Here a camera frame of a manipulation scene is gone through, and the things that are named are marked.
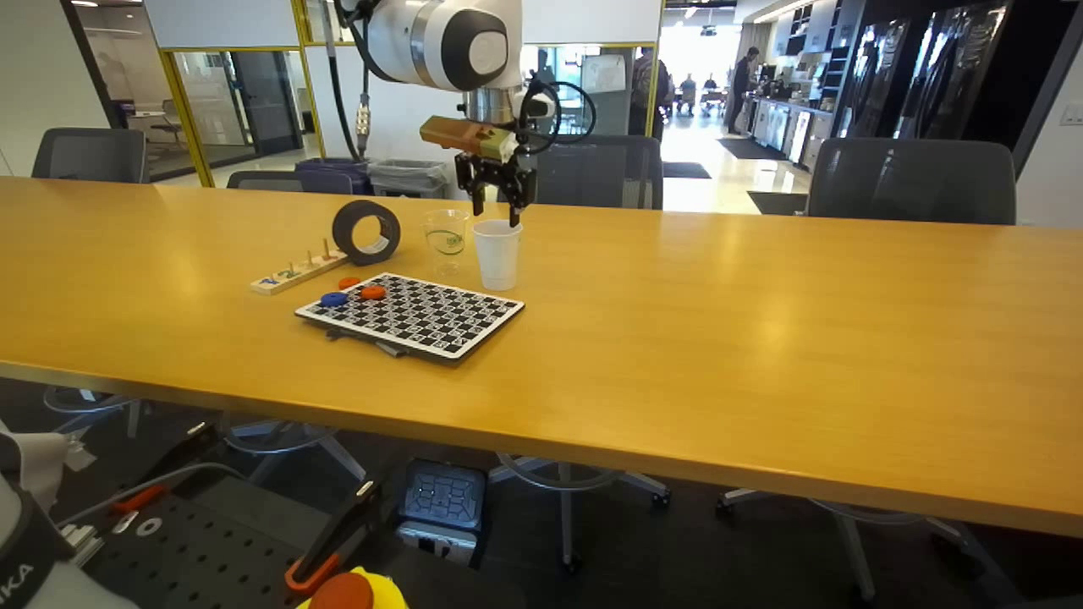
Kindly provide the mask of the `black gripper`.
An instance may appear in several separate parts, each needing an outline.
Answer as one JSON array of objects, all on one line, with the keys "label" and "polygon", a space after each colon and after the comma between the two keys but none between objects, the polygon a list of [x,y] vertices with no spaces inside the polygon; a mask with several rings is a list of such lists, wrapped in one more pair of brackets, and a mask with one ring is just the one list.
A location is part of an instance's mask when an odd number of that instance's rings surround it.
[{"label": "black gripper", "polygon": [[506,200],[506,227],[517,227],[534,192],[534,162],[529,154],[512,154],[506,162],[491,162],[479,154],[454,154],[456,185],[470,196],[470,212],[485,216],[485,185],[495,185]]}]

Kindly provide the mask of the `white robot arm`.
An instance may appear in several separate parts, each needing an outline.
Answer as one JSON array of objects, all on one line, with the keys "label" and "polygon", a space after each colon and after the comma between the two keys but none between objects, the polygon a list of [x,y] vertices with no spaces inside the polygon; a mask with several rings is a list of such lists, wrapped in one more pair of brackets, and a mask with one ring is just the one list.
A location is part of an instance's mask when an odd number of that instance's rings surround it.
[{"label": "white robot arm", "polygon": [[391,83],[456,90],[456,116],[429,116],[419,137],[454,153],[476,216],[491,200],[517,227],[531,196],[523,162],[522,0],[332,0],[363,65]]}]

